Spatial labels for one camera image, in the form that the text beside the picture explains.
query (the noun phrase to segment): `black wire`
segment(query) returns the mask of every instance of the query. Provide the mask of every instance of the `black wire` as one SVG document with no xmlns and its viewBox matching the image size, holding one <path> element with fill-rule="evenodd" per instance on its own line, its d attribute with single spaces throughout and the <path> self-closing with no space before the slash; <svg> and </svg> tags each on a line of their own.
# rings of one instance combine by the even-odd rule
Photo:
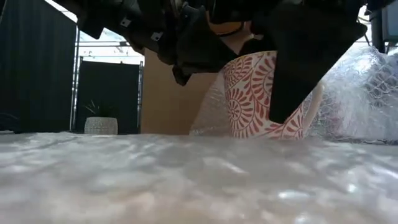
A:
<svg viewBox="0 0 398 224">
<path fill-rule="evenodd" d="M 244 27 L 244 22 L 241 22 L 241 26 L 239 28 L 237 28 L 236 30 L 234 30 L 232 32 L 229 32 L 229 33 L 226 33 L 226 34 L 218 34 L 217 36 L 219 36 L 219 37 L 228 37 L 228 36 L 237 34 L 238 32 L 241 32 L 243 30 L 243 27 Z"/>
<path fill-rule="evenodd" d="M 4 14 L 4 10 L 6 10 L 7 0 L 0 0 L 0 23 L 2 20 L 2 15 Z"/>
</svg>

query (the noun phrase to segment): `red and white patterned vase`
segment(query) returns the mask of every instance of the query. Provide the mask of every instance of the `red and white patterned vase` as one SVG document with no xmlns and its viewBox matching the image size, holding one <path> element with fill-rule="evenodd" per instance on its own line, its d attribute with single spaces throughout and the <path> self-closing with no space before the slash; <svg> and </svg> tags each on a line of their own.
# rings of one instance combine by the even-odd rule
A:
<svg viewBox="0 0 398 224">
<path fill-rule="evenodd" d="M 276 56 L 276 51 L 245 55 L 230 61 L 220 71 L 232 137 L 302 139 L 311 125 L 322 100 L 322 82 L 313 91 L 307 113 L 300 105 L 284 124 L 269 120 Z"/>
</svg>

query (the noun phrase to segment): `red floral pattern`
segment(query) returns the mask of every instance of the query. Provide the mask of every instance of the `red floral pattern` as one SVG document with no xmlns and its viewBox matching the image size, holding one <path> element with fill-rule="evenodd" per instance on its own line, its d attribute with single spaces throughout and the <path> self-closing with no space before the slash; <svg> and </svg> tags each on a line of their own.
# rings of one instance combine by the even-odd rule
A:
<svg viewBox="0 0 398 224">
<path fill-rule="evenodd" d="M 284 124 L 268 120 L 275 61 L 276 52 L 258 52 L 237 58 L 222 69 L 233 137 L 303 138 L 303 106 Z"/>
</svg>

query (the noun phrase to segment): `potted plant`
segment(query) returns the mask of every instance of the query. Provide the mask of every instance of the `potted plant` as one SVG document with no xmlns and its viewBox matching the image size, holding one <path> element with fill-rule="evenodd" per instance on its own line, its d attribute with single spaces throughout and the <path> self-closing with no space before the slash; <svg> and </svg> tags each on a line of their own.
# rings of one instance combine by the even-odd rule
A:
<svg viewBox="0 0 398 224">
<path fill-rule="evenodd" d="M 112 107 L 91 101 L 85 108 L 92 114 L 86 119 L 85 134 L 118 134 L 118 120 L 113 116 Z"/>
</svg>

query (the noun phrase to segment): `small plant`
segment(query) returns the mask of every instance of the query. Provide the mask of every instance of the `small plant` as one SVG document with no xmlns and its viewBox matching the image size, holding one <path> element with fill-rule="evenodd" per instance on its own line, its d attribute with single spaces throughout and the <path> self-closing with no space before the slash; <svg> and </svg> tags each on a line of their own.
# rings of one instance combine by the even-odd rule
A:
<svg viewBox="0 0 398 224">
<path fill-rule="evenodd" d="M 101 117 L 101 118 L 113 118 L 113 107 L 105 106 L 104 104 L 95 105 L 93 100 L 87 106 L 85 106 L 88 111 L 92 113 L 92 117 Z"/>
</svg>

